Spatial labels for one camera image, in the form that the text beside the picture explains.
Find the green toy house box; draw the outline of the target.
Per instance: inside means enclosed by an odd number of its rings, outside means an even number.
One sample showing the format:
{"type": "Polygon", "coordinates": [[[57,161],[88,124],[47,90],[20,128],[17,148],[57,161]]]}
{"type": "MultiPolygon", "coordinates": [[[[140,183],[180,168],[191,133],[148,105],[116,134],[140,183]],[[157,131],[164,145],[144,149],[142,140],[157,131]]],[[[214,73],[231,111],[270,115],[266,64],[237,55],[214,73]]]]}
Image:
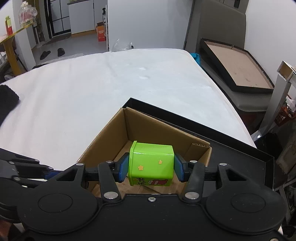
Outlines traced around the green toy house box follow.
{"type": "Polygon", "coordinates": [[[130,185],[170,186],[174,176],[175,153],[170,145],[134,141],[129,151],[130,185]]]}

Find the black framed cork board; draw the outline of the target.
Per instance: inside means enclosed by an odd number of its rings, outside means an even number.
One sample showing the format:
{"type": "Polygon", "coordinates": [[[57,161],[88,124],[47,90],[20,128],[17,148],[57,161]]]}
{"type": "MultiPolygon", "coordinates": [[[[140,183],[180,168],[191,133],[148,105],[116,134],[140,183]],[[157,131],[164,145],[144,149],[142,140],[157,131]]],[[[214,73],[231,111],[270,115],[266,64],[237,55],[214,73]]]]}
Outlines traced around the black framed cork board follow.
{"type": "Polygon", "coordinates": [[[202,38],[200,47],[217,67],[232,91],[270,94],[274,85],[254,57],[235,45],[202,38]]]}

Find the brown cardboard box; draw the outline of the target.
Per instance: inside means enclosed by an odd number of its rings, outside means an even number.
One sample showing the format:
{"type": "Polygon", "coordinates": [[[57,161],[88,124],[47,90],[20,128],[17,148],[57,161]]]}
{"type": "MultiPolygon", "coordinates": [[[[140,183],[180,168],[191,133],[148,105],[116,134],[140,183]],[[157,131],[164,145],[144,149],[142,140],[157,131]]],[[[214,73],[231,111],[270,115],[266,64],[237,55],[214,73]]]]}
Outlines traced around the brown cardboard box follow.
{"type": "MultiPolygon", "coordinates": [[[[96,169],[100,163],[118,161],[134,141],[171,145],[189,164],[208,166],[210,143],[131,108],[121,108],[84,151],[79,162],[96,169]]],[[[185,200],[201,200],[203,187],[182,183],[176,176],[170,186],[131,186],[128,180],[118,183],[121,196],[126,194],[182,194],[185,200]]]]}

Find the black shallow tray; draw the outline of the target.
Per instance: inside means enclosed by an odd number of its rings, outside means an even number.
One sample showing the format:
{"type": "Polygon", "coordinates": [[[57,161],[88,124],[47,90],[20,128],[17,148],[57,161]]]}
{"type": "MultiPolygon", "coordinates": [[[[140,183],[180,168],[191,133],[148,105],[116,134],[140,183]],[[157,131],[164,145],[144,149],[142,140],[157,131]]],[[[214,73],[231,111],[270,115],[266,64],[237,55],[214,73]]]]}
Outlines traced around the black shallow tray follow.
{"type": "Polygon", "coordinates": [[[219,161],[226,161],[246,176],[273,189],[273,156],[203,124],[134,98],[122,107],[144,113],[209,142],[213,148],[210,167],[215,167],[219,161]]]}

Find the glass top metal desk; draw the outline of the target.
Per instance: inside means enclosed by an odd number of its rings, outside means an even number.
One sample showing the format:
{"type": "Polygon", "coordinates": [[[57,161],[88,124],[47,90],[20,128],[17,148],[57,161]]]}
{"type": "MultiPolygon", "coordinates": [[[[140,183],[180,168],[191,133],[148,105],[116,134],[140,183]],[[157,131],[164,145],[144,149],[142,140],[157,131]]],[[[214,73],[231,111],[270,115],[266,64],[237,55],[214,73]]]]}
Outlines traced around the glass top metal desk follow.
{"type": "Polygon", "coordinates": [[[277,79],[273,94],[259,128],[261,136],[264,136],[271,128],[280,108],[286,100],[291,85],[295,87],[295,68],[286,63],[286,61],[282,61],[277,70],[277,79]]]}

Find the red wicker basket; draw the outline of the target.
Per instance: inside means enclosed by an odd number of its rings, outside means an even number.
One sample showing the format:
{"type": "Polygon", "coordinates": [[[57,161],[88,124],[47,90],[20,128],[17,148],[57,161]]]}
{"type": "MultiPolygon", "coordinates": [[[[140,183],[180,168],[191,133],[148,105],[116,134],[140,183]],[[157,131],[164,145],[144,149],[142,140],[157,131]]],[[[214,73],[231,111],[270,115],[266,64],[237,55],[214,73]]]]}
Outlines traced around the red wicker basket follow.
{"type": "Polygon", "coordinates": [[[280,108],[274,122],[277,126],[282,126],[285,123],[294,119],[295,119],[295,111],[292,111],[288,106],[288,104],[285,102],[280,108]]]}

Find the orange cardboard box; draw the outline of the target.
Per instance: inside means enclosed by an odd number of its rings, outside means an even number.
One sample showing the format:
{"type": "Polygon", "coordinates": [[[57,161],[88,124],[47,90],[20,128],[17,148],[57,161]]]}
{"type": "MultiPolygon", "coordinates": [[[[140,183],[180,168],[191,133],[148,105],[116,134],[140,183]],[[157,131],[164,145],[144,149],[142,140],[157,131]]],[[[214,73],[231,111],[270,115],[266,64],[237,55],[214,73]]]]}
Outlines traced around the orange cardboard box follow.
{"type": "Polygon", "coordinates": [[[105,42],[106,41],[106,33],[105,33],[105,23],[104,22],[97,23],[96,32],[97,32],[98,41],[105,42]]]}

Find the black slipper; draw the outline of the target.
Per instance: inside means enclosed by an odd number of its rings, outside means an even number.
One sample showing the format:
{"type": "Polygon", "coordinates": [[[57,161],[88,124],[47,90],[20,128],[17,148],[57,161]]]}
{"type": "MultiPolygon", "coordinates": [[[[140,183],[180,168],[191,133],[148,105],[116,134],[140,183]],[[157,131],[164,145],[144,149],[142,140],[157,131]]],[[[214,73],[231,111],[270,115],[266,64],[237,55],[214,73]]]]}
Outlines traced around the black slipper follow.
{"type": "Polygon", "coordinates": [[[61,57],[65,54],[65,50],[63,48],[58,48],[57,54],[58,54],[58,57],[61,57]]]}
{"type": "Polygon", "coordinates": [[[44,60],[49,54],[51,53],[51,51],[43,51],[43,53],[40,56],[40,60],[44,60]]]}

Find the grey chair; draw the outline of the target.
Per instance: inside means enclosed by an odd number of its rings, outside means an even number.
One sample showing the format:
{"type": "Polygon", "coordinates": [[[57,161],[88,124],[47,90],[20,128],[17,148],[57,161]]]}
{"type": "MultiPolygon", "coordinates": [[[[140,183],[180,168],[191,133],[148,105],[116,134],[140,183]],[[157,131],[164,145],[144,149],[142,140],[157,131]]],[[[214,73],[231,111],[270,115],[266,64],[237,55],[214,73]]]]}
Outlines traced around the grey chair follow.
{"type": "Polygon", "coordinates": [[[246,15],[219,1],[194,1],[185,50],[200,54],[201,67],[235,108],[267,110],[274,85],[244,48],[246,15]]]}

